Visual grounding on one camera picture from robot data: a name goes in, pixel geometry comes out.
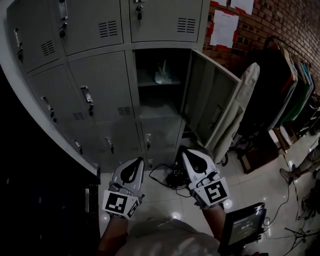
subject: green fabric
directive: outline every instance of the green fabric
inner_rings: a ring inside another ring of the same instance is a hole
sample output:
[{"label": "green fabric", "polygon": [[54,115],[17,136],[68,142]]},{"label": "green fabric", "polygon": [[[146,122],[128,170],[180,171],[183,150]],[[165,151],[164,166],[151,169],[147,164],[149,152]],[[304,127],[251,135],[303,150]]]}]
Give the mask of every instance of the green fabric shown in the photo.
[{"label": "green fabric", "polygon": [[278,123],[280,126],[283,123],[285,123],[286,121],[292,120],[300,113],[300,111],[302,110],[302,108],[304,106],[304,102],[305,102],[305,99],[308,95],[309,89],[310,89],[310,85],[306,84],[303,88],[303,93],[302,93],[301,97],[298,99],[298,101],[296,102],[295,106]]}]

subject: open locker door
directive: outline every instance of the open locker door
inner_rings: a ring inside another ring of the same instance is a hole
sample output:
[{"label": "open locker door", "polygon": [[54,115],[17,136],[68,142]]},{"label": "open locker door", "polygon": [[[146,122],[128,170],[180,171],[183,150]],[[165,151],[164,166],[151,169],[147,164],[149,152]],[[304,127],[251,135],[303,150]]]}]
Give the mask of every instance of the open locker door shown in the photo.
[{"label": "open locker door", "polygon": [[188,85],[181,115],[207,148],[226,117],[241,80],[219,63],[191,50]]}]

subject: white cloth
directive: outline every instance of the white cloth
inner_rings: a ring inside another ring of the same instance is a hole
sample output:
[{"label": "white cloth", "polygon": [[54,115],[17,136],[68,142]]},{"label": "white cloth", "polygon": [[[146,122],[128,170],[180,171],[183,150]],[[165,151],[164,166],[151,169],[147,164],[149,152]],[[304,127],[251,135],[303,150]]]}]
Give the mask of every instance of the white cloth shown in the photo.
[{"label": "white cloth", "polygon": [[219,256],[219,244],[212,236],[173,219],[129,238],[116,256]]},{"label": "white cloth", "polygon": [[213,154],[213,162],[215,164],[221,161],[232,143],[232,139],[244,117],[259,74],[260,67],[255,62],[251,64],[241,76],[242,84],[240,89],[217,133],[208,146],[209,151]]}]

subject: shoe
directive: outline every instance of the shoe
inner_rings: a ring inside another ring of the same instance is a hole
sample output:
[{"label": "shoe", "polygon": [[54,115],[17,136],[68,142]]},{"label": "shoe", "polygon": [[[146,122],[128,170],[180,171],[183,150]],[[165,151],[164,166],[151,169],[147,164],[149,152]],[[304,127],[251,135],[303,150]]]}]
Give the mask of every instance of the shoe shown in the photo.
[{"label": "shoe", "polygon": [[289,183],[289,181],[293,179],[293,176],[291,175],[291,171],[287,171],[287,170],[281,168],[280,169],[280,174],[281,174],[282,177],[285,178],[287,183]]}]

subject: clothing rack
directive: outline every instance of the clothing rack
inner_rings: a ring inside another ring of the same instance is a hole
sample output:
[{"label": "clothing rack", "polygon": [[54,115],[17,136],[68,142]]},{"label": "clothing rack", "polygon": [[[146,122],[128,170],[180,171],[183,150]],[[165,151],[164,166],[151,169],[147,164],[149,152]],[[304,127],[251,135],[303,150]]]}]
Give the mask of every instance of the clothing rack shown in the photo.
[{"label": "clothing rack", "polygon": [[292,47],[289,43],[287,43],[285,40],[281,39],[280,37],[276,36],[276,35],[272,35],[272,36],[269,36],[267,38],[267,40],[265,41],[264,43],[264,46],[263,46],[263,49],[267,49],[270,42],[273,42],[275,44],[277,44],[276,42],[274,42],[274,40],[278,40],[280,41],[281,43],[283,43],[284,45],[286,45],[287,47],[289,47],[290,49],[292,49],[293,51],[295,51],[297,54],[299,54],[302,58],[304,58],[308,63],[309,63],[309,68],[311,69],[311,61],[308,60],[305,56],[303,56],[297,49],[295,49],[294,47]]}]

